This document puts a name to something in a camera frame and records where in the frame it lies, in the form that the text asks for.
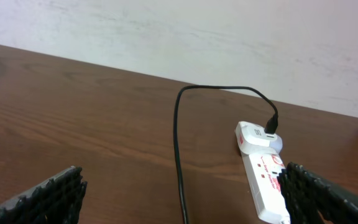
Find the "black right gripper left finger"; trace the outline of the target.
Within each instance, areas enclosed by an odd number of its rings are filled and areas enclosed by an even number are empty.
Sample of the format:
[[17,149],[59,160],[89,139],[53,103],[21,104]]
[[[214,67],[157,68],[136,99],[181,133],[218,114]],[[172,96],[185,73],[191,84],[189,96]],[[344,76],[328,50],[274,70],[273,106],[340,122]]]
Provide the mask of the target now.
[[77,224],[87,182],[71,166],[0,204],[0,223]]

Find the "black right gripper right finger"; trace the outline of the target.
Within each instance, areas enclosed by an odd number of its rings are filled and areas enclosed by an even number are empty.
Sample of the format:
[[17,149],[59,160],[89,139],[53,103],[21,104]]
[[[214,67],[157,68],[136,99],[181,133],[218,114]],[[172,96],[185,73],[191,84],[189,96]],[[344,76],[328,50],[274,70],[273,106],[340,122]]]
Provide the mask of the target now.
[[358,196],[302,165],[288,163],[278,183],[291,223],[358,224]]

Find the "white charger adapter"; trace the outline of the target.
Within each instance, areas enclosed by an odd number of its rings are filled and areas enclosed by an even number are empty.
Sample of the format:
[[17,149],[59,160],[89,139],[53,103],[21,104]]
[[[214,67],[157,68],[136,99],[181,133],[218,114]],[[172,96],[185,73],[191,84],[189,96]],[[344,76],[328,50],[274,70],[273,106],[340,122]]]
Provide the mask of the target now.
[[245,121],[238,122],[235,134],[239,149],[244,154],[279,154],[283,141],[277,134],[266,134],[258,124]]

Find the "white power strip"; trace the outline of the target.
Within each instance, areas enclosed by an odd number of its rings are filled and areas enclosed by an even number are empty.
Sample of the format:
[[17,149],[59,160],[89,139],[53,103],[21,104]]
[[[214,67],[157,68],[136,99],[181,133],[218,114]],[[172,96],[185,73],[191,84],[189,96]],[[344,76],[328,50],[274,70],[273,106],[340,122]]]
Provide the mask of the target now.
[[285,166],[279,154],[244,154],[242,160],[259,219],[267,223],[290,223],[278,176]]

